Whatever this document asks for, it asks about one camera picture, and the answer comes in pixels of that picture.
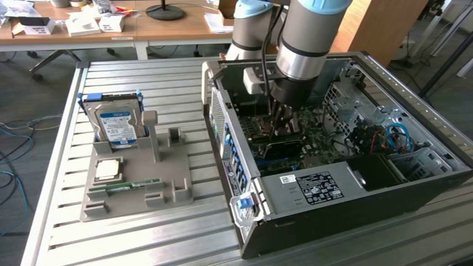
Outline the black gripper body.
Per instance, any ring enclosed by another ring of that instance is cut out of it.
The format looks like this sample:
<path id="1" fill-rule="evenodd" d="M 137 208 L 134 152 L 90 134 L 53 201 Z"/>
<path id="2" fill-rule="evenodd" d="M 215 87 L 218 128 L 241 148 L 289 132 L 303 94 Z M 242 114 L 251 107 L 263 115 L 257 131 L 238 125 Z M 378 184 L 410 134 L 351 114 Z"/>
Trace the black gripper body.
<path id="1" fill-rule="evenodd" d="M 275 79 L 270 90 L 271 98 L 291 108 L 302 107 L 315 86 L 317 77 L 309 80 Z"/>

